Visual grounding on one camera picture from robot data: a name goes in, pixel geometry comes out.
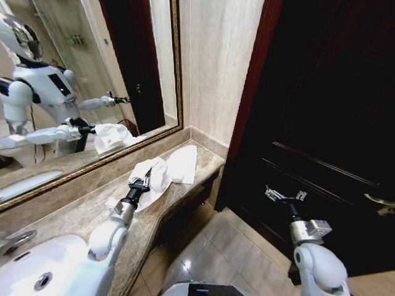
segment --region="marble countertop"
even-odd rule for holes
[[[186,197],[224,165],[224,159],[193,140],[188,140],[159,156],[167,159],[174,150],[190,144],[197,146],[194,184],[170,185],[157,201],[135,214],[128,229],[128,239],[115,266],[115,276],[109,295],[128,295],[160,230],[163,218],[182,207]],[[121,199],[127,194],[129,175],[130,172],[18,231],[16,234],[35,229],[38,233],[31,242],[15,251],[13,256],[20,255],[48,239],[66,234],[76,234],[88,241],[92,230],[109,216],[105,207],[107,200],[110,197]]]

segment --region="white sink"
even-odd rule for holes
[[[55,179],[56,177],[61,176],[62,174],[63,171],[46,171],[45,173],[37,174],[32,177],[17,181],[14,184],[0,189],[0,202],[42,185],[50,180]]]
[[[74,235],[37,245],[0,267],[0,294],[71,295],[70,281],[87,253],[85,241]]]

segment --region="mirror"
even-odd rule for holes
[[[0,210],[182,128],[175,1],[119,2],[0,2]]]

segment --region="gold mirror frame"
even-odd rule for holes
[[[163,139],[173,133],[176,133],[179,130],[183,129],[183,100],[182,100],[182,80],[181,80],[181,48],[180,48],[180,19],[179,19],[179,6],[178,0],[169,0],[170,1],[170,12],[172,14],[171,21],[172,21],[172,41],[173,41],[173,59],[174,59],[174,74],[175,74],[175,91],[177,95],[177,114],[178,114],[178,125],[174,128],[170,128],[167,131],[163,131],[147,140],[137,143],[133,146],[126,147],[120,151],[113,152],[112,154],[106,156],[103,159],[99,159],[98,161],[91,163],[83,168],[80,168],[78,171],[74,171],[65,176],[61,176],[57,179],[49,181],[48,183],[43,184],[41,187],[32,189],[27,191],[23,194],[17,195],[16,197],[0,204],[0,213],[4,212],[8,208],[14,207],[19,205],[23,202],[26,202],[37,195],[40,195],[44,192],[50,191],[55,187],[58,187],[66,182],[69,182],[73,179],[76,179],[80,176],[83,176],[90,171],[95,170],[103,165],[106,165],[114,160],[124,157],[136,150],[139,150],[143,147],[146,147],[153,142],[156,142],[160,139]]]

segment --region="dark wooden door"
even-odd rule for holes
[[[100,0],[140,134],[165,125],[149,0]]]
[[[303,219],[328,220],[325,246],[351,276],[395,268],[394,216],[365,196],[395,199],[394,67],[395,2],[284,1],[221,193],[290,258],[291,215],[265,185],[308,192]]]

